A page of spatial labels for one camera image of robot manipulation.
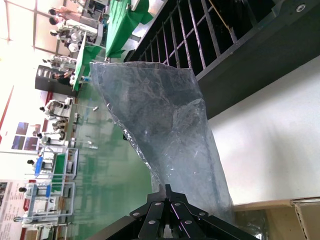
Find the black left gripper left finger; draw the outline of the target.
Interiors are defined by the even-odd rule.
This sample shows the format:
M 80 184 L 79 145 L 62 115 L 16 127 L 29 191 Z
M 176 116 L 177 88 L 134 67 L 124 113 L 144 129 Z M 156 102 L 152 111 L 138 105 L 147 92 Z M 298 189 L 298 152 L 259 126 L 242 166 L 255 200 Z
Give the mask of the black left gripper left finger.
M 155 240 L 165 228 L 166 189 L 147 195 L 146 203 L 93 235 L 95 240 Z

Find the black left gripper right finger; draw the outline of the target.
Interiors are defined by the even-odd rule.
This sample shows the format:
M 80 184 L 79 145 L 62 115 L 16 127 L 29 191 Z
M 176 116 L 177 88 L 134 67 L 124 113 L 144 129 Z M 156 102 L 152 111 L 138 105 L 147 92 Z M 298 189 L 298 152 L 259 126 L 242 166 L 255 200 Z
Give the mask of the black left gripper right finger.
M 253 236 L 238 227 L 191 205 L 185 194 L 166 185 L 166 198 L 172 213 L 171 225 L 178 238 L 190 240 L 252 240 Z

